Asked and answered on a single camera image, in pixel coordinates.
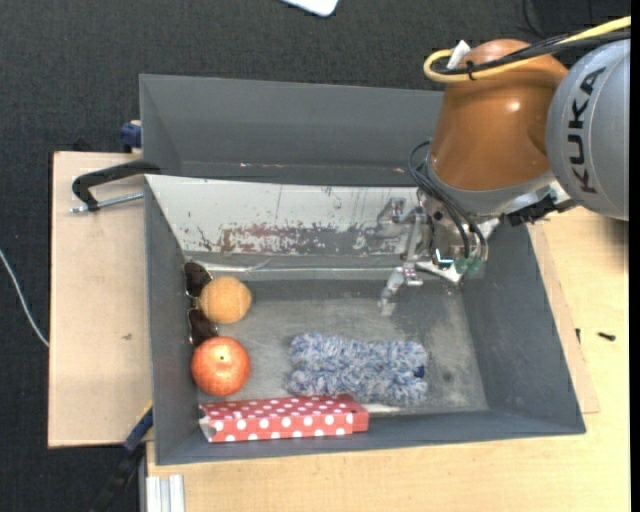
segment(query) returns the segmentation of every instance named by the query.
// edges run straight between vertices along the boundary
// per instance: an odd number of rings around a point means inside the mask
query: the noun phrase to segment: cable
[[[437,188],[425,174],[420,173],[419,169],[425,166],[425,161],[428,159],[431,153],[430,152],[427,153],[427,157],[425,158],[425,160],[423,160],[420,166],[414,167],[413,165],[413,158],[415,154],[420,149],[422,149],[425,146],[429,146],[430,144],[431,144],[431,140],[426,140],[421,142],[411,150],[411,152],[409,153],[409,159],[407,162],[409,173],[411,174],[411,177],[414,179],[414,181],[418,184],[418,186],[426,194],[434,197],[435,199],[438,199],[444,204],[445,208],[447,209],[447,213],[449,213],[451,220],[453,220],[454,224],[456,225],[456,228],[460,232],[460,236],[464,244],[464,257],[469,258],[471,254],[471,249],[470,249],[469,237],[467,235],[466,230],[464,229],[464,226],[462,225],[462,222],[460,222],[460,217],[462,217],[467,222],[471,232],[475,233],[478,236],[478,240],[480,241],[479,257],[482,260],[486,261],[489,256],[489,244],[484,234],[478,227],[478,225],[471,219],[471,216],[469,215],[468,212],[466,212],[463,208],[461,208],[453,199],[451,199],[442,190]]]
[[[631,27],[631,16],[613,20],[597,27],[583,30],[574,34],[567,34],[563,36],[554,36],[538,43],[532,44],[525,48],[521,48],[515,52],[512,52],[504,57],[496,59],[491,62],[485,62],[483,64],[474,65],[472,62],[468,62],[467,68],[456,69],[433,69],[433,64],[443,58],[450,57],[453,50],[440,50],[432,53],[424,63],[424,73],[427,78],[436,82],[464,82],[468,80],[478,80],[494,76],[510,69],[522,66],[527,63],[534,62],[537,59],[544,57],[549,53],[566,50],[568,48],[575,48],[576,46],[584,46],[593,44],[594,42],[601,43],[604,40],[616,40],[622,38],[628,38],[629,33],[612,34],[617,30],[622,30]]]
[[[31,327],[33,328],[38,338],[40,338],[40,341],[44,343],[44,345],[49,347],[49,342],[47,341],[47,338],[45,338],[44,334],[42,334],[42,331],[40,330],[35,320],[33,319],[33,316],[31,315],[31,311],[29,311],[29,307],[27,306],[27,301],[24,298],[24,294],[22,293],[22,289],[20,288],[18,279],[16,278],[16,275],[13,272],[11,265],[9,265],[9,261],[7,261],[7,258],[4,255],[4,252],[2,251],[1,247],[0,247],[0,259],[2,260],[2,263],[4,263],[4,266],[7,269],[7,272],[9,273],[9,277],[11,277],[11,280],[13,281],[13,286],[15,286],[16,292],[18,293],[18,297],[20,298],[22,309],[24,309],[24,312],[27,315],[27,318],[29,320],[29,323],[31,324]]]

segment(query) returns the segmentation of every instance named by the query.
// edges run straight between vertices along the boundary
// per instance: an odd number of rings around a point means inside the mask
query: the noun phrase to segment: orange ball
[[[218,277],[208,283],[200,294],[200,308],[211,322],[231,324],[247,314],[251,292],[235,277]]]

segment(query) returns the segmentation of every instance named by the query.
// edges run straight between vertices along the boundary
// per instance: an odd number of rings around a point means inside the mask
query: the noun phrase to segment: blue fuzzy toy
[[[348,393],[361,403],[403,407],[426,399],[427,352],[419,343],[303,334],[291,343],[291,362],[286,387],[297,395]]]

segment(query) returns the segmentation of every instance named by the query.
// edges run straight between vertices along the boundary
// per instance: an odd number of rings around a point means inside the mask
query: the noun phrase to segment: bin floor
[[[228,400],[277,398],[292,371],[289,346],[302,333],[361,341],[422,343],[429,354],[428,398],[419,408],[376,407],[376,414],[460,412],[487,409],[461,291],[438,280],[402,289],[391,317],[378,312],[378,281],[269,281],[248,283],[254,302],[247,316],[220,327],[249,352],[251,378]],[[213,401],[200,394],[201,402]]]

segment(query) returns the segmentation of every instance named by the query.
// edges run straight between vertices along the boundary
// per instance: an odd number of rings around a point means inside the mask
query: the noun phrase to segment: red apple
[[[233,338],[209,338],[196,348],[191,358],[191,375],[205,393],[228,396],[249,380],[251,361],[244,347]]]

